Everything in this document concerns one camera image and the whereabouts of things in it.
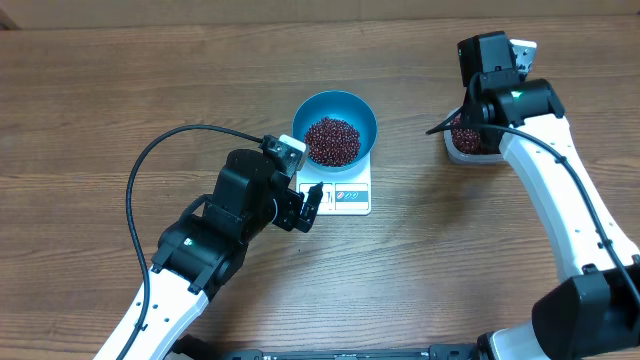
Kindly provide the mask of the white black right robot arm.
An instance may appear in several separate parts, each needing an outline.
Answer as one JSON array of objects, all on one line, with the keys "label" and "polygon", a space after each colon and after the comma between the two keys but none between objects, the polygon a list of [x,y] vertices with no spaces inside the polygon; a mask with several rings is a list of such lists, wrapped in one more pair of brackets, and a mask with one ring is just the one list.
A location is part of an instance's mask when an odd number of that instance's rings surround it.
[{"label": "white black right robot arm", "polygon": [[639,248],[584,168],[551,84],[529,80],[531,42],[504,32],[458,43],[463,124],[522,181],[548,234],[559,285],[522,325],[484,336],[491,359],[582,359],[639,344]]}]

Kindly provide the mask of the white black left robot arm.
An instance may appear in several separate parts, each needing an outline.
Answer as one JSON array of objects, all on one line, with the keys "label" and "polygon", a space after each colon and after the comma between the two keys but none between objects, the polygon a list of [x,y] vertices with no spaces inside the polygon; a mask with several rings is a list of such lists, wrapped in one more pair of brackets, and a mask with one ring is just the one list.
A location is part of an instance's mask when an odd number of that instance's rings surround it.
[{"label": "white black left robot arm", "polygon": [[97,356],[162,359],[244,263],[249,242],[268,224],[308,232],[322,198],[289,184],[307,158],[280,144],[229,153],[215,188],[194,200],[158,241],[142,286]]}]

